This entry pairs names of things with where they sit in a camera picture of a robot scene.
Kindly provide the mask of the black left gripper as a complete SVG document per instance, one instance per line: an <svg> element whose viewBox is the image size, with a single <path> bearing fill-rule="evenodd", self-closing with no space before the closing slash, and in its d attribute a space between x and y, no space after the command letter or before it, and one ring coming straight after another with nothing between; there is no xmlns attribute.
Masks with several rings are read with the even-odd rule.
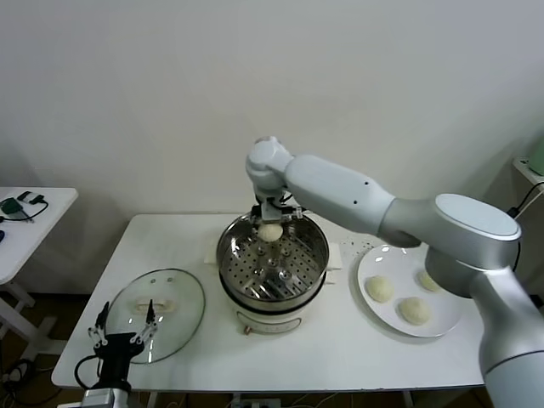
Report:
<svg viewBox="0 0 544 408"><path fill-rule="evenodd" d="M98 313L94 325L88 328L88 336L93 341L93 351L102 361L99 382L120 383L128 379L132 358L141 354L145 344L157 331L156 313L153 300L148 304L144 329L139 333L117 333L105 335L105 326L110 310L106 302Z"/></svg>

